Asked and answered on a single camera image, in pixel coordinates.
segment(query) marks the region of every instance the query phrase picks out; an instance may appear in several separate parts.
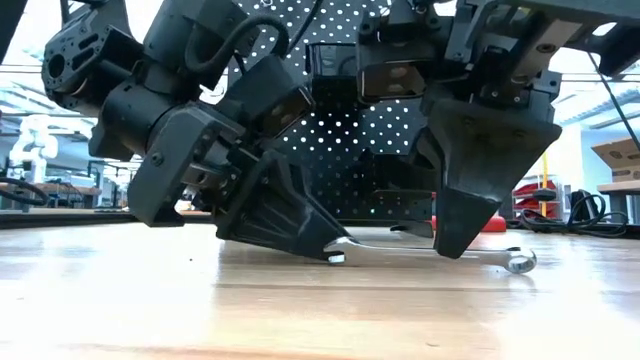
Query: cable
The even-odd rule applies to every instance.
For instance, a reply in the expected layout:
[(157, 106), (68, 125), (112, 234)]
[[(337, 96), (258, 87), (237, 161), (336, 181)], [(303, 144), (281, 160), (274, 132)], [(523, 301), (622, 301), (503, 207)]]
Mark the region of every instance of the cable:
[[(598, 214), (589, 220), (574, 221), (573, 219), (579, 213), (581, 206), (585, 206), (588, 200), (598, 199), (600, 200), (600, 211)], [(578, 200), (569, 214), (569, 219), (566, 223), (561, 220), (553, 220), (542, 216), (537, 211), (525, 209), (520, 216), (520, 225), (524, 228), (543, 233), (565, 233), (565, 234), (579, 234), (579, 235), (591, 235), (604, 238), (616, 238), (624, 235), (627, 231), (627, 224), (629, 223), (629, 217), (621, 212), (605, 213), (607, 204), (604, 198), (600, 195), (589, 195)], [(605, 218), (612, 215), (620, 215), (622, 217), (622, 224), (614, 227), (610, 231), (595, 230), (594, 226), (598, 225)]]
[(60, 0), (60, 16), (62, 17), (62, 25), (71, 20), (71, 14), (69, 14), (69, 0)]
[(302, 26), (300, 26), (298, 31), (296, 31), (296, 33), (293, 34), (293, 36), (291, 37), (291, 42), (289, 43), (289, 48), (287, 49), (287, 54), (292, 52), (293, 49), (296, 48), (296, 45), (298, 44), (298, 42), (300, 42), (300, 39), (302, 38), (304, 33), (309, 28), (309, 25), (311, 25), (311, 22), (313, 21), (313, 18), (318, 14), (318, 11), (320, 11), (320, 7), (322, 6), (322, 1), (323, 0), (315, 0), (313, 2), (313, 6), (311, 7), (311, 10), (309, 11), (309, 14), (307, 14), (307, 17), (302, 22)]
[(591, 60), (593, 67), (596, 69), (596, 73), (598, 73), (598, 75), (600, 76), (600, 81), (602, 81), (602, 85), (604, 85), (605, 89), (607, 89), (607, 92), (609, 93), (609, 97), (613, 102), (613, 106), (616, 108), (618, 115), (620, 115), (620, 119), (624, 123), (624, 126), (627, 128), (627, 131), (629, 132), (631, 139), (633, 139), (633, 142), (636, 144), (638, 151), (640, 151), (640, 142), (638, 141), (638, 138), (636, 137), (635, 132), (631, 128), (631, 125), (629, 125), (629, 120), (627, 120), (627, 117), (625, 116), (624, 111), (622, 111), (622, 108), (620, 107), (620, 103), (618, 102), (618, 99), (616, 99), (616, 96), (613, 94), (613, 90), (611, 90), (611, 86), (609, 86), (609, 82), (607, 81), (607, 79), (605, 79), (604, 75), (602, 75), (602, 73), (600, 72), (600, 68), (598, 67), (598, 64), (596, 63), (596, 59), (594, 59), (593, 55), (590, 52), (587, 52), (587, 55), (589, 55), (589, 60)]
[(224, 44), (222, 44), (218, 52), (211, 59), (205, 62), (199, 61), (195, 54), (195, 48), (198, 43), (197, 40), (200, 36), (204, 35), (204, 31), (199, 26), (194, 26), (194, 29), (189, 36), (189, 40), (187, 41), (187, 48), (184, 56), (187, 69), (194, 73), (204, 73), (212, 69), (223, 69), (229, 62), (229, 59), (233, 57), (238, 41), (240, 41), (247, 31), (259, 25), (268, 25), (278, 31), (278, 38), (273, 49), (271, 49), (271, 54), (284, 59), (287, 55), (287, 49), (289, 48), (289, 32), (287, 31), (287, 27), (273, 16), (256, 15), (245, 19), (238, 24), (238, 26), (233, 29), (229, 37), (225, 40)]
[(240, 73), (242, 75), (246, 74), (247, 68), (244, 66), (244, 59), (242, 58), (242, 55), (238, 53), (233, 53), (233, 58), (236, 60), (236, 63), (238, 64), (238, 69), (240, 69)]
[(4, 191), (0, 189), (0, 196), (5, 197), (9, 200), (13, 200), (15, 202), (19, 202), (21, 204), (33, 205), (33, 206), (45, 206), (49, 203), (49, 195), (47, 195), (44, 191), (40, 190), (34, 185), (29, 184), (26, 181), (12, 179), (8, 177), (0, 177), (0, 183), (12, 184), (16, 185), (18, 188), (29, 190), (32, 193), (36, 194), (39, 199), (31, 199), (25, 196), (16, 195), (14, 193), (10, 193), (8, 191)]

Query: black pegboard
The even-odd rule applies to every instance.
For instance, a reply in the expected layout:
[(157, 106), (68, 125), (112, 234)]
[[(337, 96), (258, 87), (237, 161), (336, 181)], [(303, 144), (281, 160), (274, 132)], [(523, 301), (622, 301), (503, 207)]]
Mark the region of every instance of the black pegboard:
[[(292, 36), (310, 12), (312, 0), (237, 1), (249, 15), (279, 17)], [(288, 70), (306, 82), (305, 45), (353, 43), (364, 12), (380, 14), (386, 0), (340, 0), (323, 2), (321, 10), (294, 51), (287, 56)], [(253, 53), (245, 61), (249, 68), (271, 51), (275, 31), (263, 28)], [(240, 76), (230, 64), (229, 81)], [(367, 147), (378, 154), (404, 155), (424, 125), (419, 100), (376, 104), (360, 112), (342, 111), (311, 114), (281, 137), (280, 149), (305, 164), (313, 174), (314, 193), (322, 205), (339, 220), (400, 220), (431, 215), (431, 202), (415, 202), (397, 194), (384, 197), (359, 193), (358, 173), (353, 167)]]

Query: desk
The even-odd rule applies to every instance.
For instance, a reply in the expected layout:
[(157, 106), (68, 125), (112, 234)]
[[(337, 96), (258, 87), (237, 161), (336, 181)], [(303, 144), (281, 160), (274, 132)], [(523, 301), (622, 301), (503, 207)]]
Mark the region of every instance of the desk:
[(447, 259), (329, 267), (207, 225), (0, 231), (0, 359), (640, 357), (640, 241), (508, 232), (472, 246), (515, 245), (537, 250), (527, 276)]
[[(85, 208), (92, 208), (95, 206), (95, 197), (99, 196), (100, 194), (102, 194), (102, 190), (98, 189), (98, 188), (93, 188), (93, 187), (85, 187), (85, 186), (74, 186), (74, 187), (69, 187), (69, 186), (65, 186), (65, 185), (61, 185), (61, 184), (49, 184), (49, 183), (43, 183), (43, 184), (35, 184), (35, 186), (44, 191), (47, 194), (64, 194), (64, 195), (77, 195), (78, 193), (80, 193), (80, 195), (82, 196), (82, 200), (83, 200), (83, 205)], [(9, 184), (0, 184), (0, 189), (5, 190), (5, 191), (15, 191), (15, 189), (17, 188), (17, 186), (15, 185), (9, 185)], [(4, 200), (3, 204), (12, 204), (13, 202), (11, 200)], [(6, 209), (6, 208), (10, 208), (8, 206), (0, 206), (0, 209)]]
[[(609, 195), (612, 212), (621, 212), (632, 224), (640, 224), (640, 180), (622, 181), (611, 184), (598, 185), (598, 192)], [(631, 197), (632, 216), (629, 216), (627, 196)], [(622, 222), (620, 215), (612, 216), (613, 222)]]

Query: wrench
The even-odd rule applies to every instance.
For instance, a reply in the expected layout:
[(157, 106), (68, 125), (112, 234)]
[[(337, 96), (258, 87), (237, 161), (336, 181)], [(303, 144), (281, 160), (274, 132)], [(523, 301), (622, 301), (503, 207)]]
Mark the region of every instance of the wrench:
[[(415, 258), (439, 258), (442, 256), (429, 248), (392, 248), (363, 245), (349, 237), (338, 238), (325, 246), (329, 263), (347, 266), (376, 266), (398, 260)], [(467, 250), (461, 259), (473, 260), (483, 265), (501, 266), (513, 274), (524, 274), (536, 267), (538, 259), (529, 249), (513, 247), (506, 250)]]

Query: bolt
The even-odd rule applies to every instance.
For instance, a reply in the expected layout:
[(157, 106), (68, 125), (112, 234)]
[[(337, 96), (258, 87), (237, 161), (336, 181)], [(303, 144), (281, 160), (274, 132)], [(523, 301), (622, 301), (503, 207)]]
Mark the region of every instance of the bolt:
[(162, 165), (163, 162), (164, 162), (164, 156), (162, 156), (162, 153), (157, 152), (151, 155), (151, 163), (154, 166), (160, 166)]

